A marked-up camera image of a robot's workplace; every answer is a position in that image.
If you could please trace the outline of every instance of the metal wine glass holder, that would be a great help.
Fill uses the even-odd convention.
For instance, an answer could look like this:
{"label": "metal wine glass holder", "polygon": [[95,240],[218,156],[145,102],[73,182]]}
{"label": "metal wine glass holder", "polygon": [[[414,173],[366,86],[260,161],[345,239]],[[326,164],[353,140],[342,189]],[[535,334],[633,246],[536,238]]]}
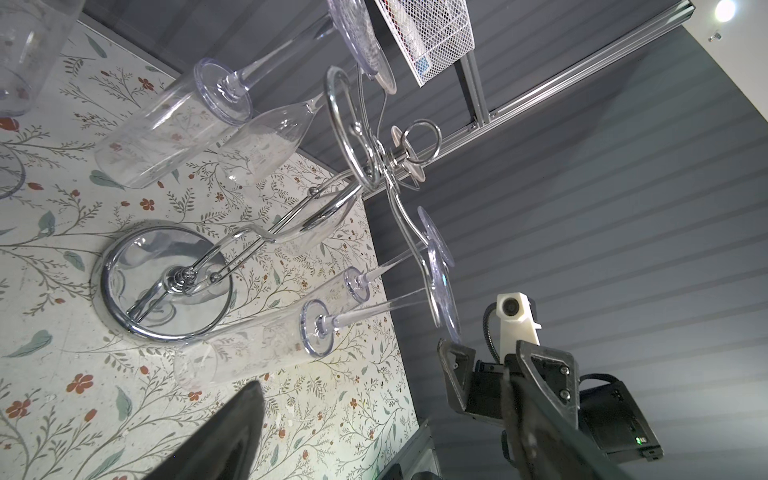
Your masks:
{"label": "metal wine glass holder", "polygon": [[[324,81],[333,133],[349,169],[319,187],[311,187],[306,197],[267,232],[275,235],[282,232],[310,202],[333,192],[333,188],[339,188],[345,180],[349,183],[341,187],[331,201],[299,227],[291,229],[294,232],[291,238],[310,233],[332,217],[340,214],[345,217],[364,191],[374,191],[383,185],[396,223],[421,270],[435,324],[440,326],[444,319],[455,323],[455,304],[447,276],[442,270],[431,269],[420,253],[419,245],[428,243],[430,232],[422,232],[416,226],[400,198],[401,186],[419,189],[419,181],[425,179],[421,165],[439,155],[441,131],[426,119],[412,122],[402,132],[392,127],[395,147],[385,148],[368,122],[359,69],[358,80],[357,102],[351,95],[349,77],[341,68],[330,67]],[[349,111],[347,121],[340,108],[344,104]],[[416,127],[427,127],[435,134],[436,147],[430,158],[419,158],[409,143],[408,136]],[[365,156],[362,161],[355,152],[352,138],[362,148]],[[401,168],[411,175],[413,184],[398,180]],[[94,306],[102,320],[116,326],[120,333],[128,331],[142,339],[159,342],[188,341],[213,329],[227,314],[233,302],[232,273],[267,243],[280,243],[276,240],[279,236],[270,237],[263,232],[256,226],[245,225],[215,245],[196,232],[175,226],[149,227],[129,233],[110,246],[94,268]],[[255,233],[258,238],[234,258],[226,260],[223,249],[249,233]],[[436,230],[431,234],[439,235]],[[448,266],[453,266],[450,253],[441,254]],[[141,289],[153,278],[156,280],[149,288]]]}

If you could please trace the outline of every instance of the ceiling light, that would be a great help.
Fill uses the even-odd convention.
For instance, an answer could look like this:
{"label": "ceiling light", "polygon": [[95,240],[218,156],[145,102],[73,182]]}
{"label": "ceiling light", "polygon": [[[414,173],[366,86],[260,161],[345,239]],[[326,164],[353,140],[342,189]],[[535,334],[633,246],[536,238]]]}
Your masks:
{"label": "ceiling light", "polygon": [[715,18],[719,22],[728,22],[736,14],[736,3],[733,0],[720,0],[715,7]]}

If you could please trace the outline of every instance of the clear plastic cup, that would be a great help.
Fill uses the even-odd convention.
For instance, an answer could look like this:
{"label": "clear plastic cup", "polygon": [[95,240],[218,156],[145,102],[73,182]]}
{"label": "clear plastic cup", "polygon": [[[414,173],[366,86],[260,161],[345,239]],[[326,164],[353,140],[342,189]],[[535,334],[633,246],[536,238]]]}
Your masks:
{"label": "clear plastic cup", "polygon": [[85,0],[0,2],[0,117],[35,104]]}

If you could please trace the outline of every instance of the white mesh basket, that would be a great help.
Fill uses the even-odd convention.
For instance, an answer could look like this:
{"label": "white mesh basket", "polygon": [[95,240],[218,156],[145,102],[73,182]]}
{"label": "white mesh basket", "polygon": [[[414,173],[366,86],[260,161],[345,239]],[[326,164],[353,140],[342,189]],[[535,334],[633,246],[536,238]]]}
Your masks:
{"label": "white mesh basket", "polygon": [[475,48],[465,0],[376,0],[419,87]]}

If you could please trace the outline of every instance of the glass stem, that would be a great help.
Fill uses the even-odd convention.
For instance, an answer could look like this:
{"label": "glass stem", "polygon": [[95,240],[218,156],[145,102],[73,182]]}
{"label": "glass stem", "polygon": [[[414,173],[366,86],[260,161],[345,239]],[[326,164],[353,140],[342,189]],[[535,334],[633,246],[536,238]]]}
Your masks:
{"label": "glass stem", "polygon": [[[416,246],[419,248],[419,251],[424,250],[426,248],[426,245],[424,243],[418,242]],[[403,260],[406,260],[408,258],[411,258],[413,256],[413,253],[411,250],[406,250],[405,252],[399,254],[397,257],[392,258],[391,260],[382,263],[381,265],[372,268],[371,270],[368,270],[365,273],[361,273],[357,277],[357,281],[363,285],[368,285],[373,280],[376,280],[381,275],[392,269],[395,265],[398,265]]]}
{"label": "glass stem", "polygon": [[351,310],[338,315],[321,315],[317,319],[317,326],[319,331],[329,333],[331,330],[341,330],[345,326],[352,325],[374,315],[379,315],[380,313],[403,308],[404,306],[418,305],[426,301],[424,289],[421,288],[415,292],[407,293],[393,300],[387,300],[366,308]]}
{"label": "glass stem", "polygon": [[229,74],[223,80],[222,88],[234,98],[242,97],[278,65],[297,53],[308,50],[315,41],[325,38],[335,30],[336,27],[333,26],[330,14],[326,13],[304,31],[275,48],[269,54]]}
{"label": "glass stem", "polygon": [[320,108],[323,108],[323,105],[325,104],[326,92],[324,91],[321,91],[317,96],[306,101],[306,107],[314,114],[317,113]]}

